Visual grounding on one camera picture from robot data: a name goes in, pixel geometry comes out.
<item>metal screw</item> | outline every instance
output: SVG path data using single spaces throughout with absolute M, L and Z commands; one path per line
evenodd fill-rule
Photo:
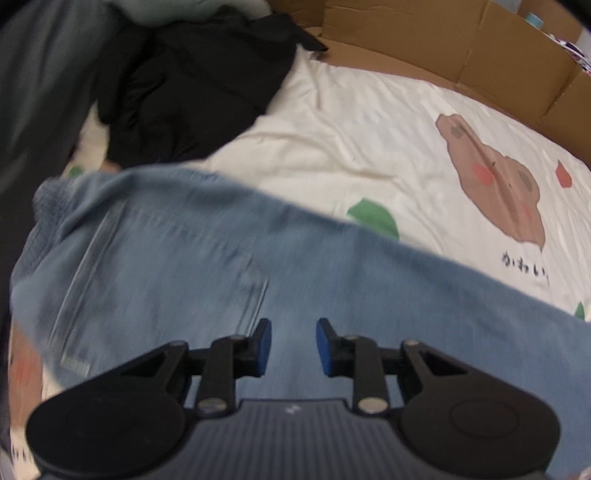
M 383 398 L 365 397 L 359 400 L 357 406 L 363 413 L 374 415 L 386 411 L 388 409 L 388 402 Z
M 221 398 L 204 398 L 197 404 L 197 408 L 204 414 L 212 415 L 214 413 L 221 413 L 228 408 L 228 404 Z

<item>cardboard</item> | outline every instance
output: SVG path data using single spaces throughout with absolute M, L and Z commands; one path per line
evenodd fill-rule
M 400 75 L 417 80 L 426 80 L 450 90 L 454 88 L 453 82 L 405 61 L 325 38 L 322 38 L 322 42 L 329 50 L 321 55 L 320 60 L 331 65 Z
M 537 130 L 591 167 L 591 77 L 578 70 Z
M 485 0 L 327 0 L 322 36 L 456 82 Z
M 487 97 L 486 93 L 484 92 L 471 88 L 468 85 L 464 85 L 463 83 L 456 83 L 454 85 L 454 90 L 457 93 L 461 93 L 463 96 L 470 97 L 471 99 L 476 100 L 477 102 L 480 102 L 488 107 L 494 108 L 495 110 L 504 113 L 505 115 L 510 116 L 511 118 L 514 118 L 515 120 L 519 121 L 519 119 L 516 118 L 514 115 L 511 115 L 509 112 L 499 107 L 491 98 Z
M 269 0 L 271 8 L 290 14 L 301 27 L 320 27 L 324 21 L 324 0 Z
M 530 12 L 544 21 L 542 32 L 561 40 L 576 43 L 583 31 L 579 21 L 556 0 L 523 0 L 518 15 L 525 18 Z
M 521 17 L 489 3 L 460 83 L 481 92 L 526 125 L 537 125 L 575 62 Z

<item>light blue jeans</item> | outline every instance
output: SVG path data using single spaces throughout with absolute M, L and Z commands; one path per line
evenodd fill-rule
M 215 174 L 147 167 L 49 180 L 12 277 L 14 318 L 73 385 L 164 342 L 273 322 L 267 374 L 240 397 L 349 397 L 314 325 L 418 339 L 534 393 L 562 426 L 549 473 L 591 464 L 591 325 L 482 274 Z

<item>bed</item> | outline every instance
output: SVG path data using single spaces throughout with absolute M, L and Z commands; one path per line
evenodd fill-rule
M 266 115 L 209 158 L 179 168 L 217 172 L 359 223 L 591 321 L 588 166 L 445 82 L 352 63 L 366 69 L 299 50 Z M 103 162 L 107 143 L 92 107 L 64 174 L 116 170 Z M 30 411 L 60 386 L 18 329 L 12 335 L 11 395 L 28 399 Z M 25 411 L 11 431 L 18 480 L 36 474 Z

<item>black jacket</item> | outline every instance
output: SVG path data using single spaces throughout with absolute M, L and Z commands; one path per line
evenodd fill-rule
M 207 157 L 265 113 L 297 43 L 326 50 L 289 15 L 249 21 L 231 7 L 203 23 L 127 27 L 99 57 L 108 159 L 130 167 Z

